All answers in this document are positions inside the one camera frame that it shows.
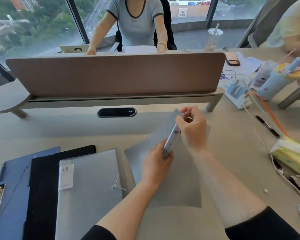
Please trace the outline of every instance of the person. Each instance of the person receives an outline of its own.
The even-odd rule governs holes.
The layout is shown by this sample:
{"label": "person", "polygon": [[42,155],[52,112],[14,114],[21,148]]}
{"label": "person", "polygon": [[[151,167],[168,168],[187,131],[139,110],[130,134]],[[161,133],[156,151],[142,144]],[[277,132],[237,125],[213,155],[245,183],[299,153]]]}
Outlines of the person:
{"label": "person", "polygon": [[[176,117],[181,137],[189,150],[216,206],[230,240],[300,239],[300,235],[260,198],[244,186],[209,152],[206,120],[197,106],[181,109],[186,121]],[[173,163],[173,152],[164,161],[166,140],[152,148],[143,161],[142,180],[81,240],[136,239],[142,216]]]}
{"label": "person", "polygon": [[95,28],[88,55],[96,54],[96,47],[116,21],[122,36],[123,50],[125,46],[155,45],[153,38],[157,31],[158,53],[166,51],[168,35],[160,0],[110,0],[103,19]]}
{"label": "person", "polygon": [[286,52],[294,51],[300,56],[300,0],[292,4],[260,48],[283,47]]}

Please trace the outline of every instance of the building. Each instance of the building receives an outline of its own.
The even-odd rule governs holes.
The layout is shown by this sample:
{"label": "building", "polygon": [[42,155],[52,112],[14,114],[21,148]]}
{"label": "building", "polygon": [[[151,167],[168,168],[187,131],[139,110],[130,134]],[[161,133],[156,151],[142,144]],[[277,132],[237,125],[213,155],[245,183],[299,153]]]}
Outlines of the building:
{"label": "building", "polygon": [[16,10],[19,12],[22,9],[28,10],[30,12],[34,12],[35,6],[38,6],[37,0],[10,0],[11,3],[14,5]]}

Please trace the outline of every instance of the gray t-shirt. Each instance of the gray t-shirt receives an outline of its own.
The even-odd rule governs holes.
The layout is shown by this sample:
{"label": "gray t-shirt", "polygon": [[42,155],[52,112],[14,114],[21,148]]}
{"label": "gray t-shirt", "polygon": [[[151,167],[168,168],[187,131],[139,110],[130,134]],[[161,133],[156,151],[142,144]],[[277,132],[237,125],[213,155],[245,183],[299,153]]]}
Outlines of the gray t-shirt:
{"label": "gray t-shirt", "polygon": [[127,0],[110,0],[109,12],[119,23],[122,46],[155,45],[153,35],[156,30],[154,18],[164,14],[160,0],[144,0],[141,14],[132,16],[128,11]]}

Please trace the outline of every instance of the brown partition panel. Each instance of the brown partition panel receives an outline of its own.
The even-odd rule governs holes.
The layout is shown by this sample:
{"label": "brown partition panel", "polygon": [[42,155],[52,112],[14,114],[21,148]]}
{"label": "brown partition panel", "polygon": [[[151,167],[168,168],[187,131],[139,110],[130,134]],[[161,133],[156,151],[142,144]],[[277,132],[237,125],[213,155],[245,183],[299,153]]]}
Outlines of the brown partition panel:
{"label": "brown partition panel", "polygon": [[215,91],[224,53],[183,53],[8,59],[8,67],[32,96]]}

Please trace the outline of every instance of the blue clipboard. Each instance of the blue clipboard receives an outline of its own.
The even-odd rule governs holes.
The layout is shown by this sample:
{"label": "blue clipboard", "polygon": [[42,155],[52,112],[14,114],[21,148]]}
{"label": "blue clipboard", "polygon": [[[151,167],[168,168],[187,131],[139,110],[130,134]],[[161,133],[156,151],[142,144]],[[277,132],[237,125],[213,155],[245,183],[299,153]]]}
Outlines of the blue clipboard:
{"label": "blue clipboard", "polygon": [[31,161],[60,151],[54,147],[13,160],[5,161],[0,171],[0,240],[23,238],[27,219]]}

